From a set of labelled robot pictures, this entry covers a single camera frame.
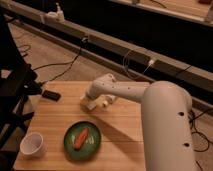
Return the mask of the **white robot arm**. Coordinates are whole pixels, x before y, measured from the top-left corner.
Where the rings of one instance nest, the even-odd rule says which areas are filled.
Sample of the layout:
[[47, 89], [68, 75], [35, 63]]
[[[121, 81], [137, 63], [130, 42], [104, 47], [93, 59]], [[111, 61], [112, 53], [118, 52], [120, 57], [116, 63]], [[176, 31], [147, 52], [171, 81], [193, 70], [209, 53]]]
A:
[[91, 82], [81, 98], [87, 109], [101, 95], [141, 104], [146, 171], [197, 171], [188, 114], [191, 95], [168, 81], [118, 82], [105, 74]]

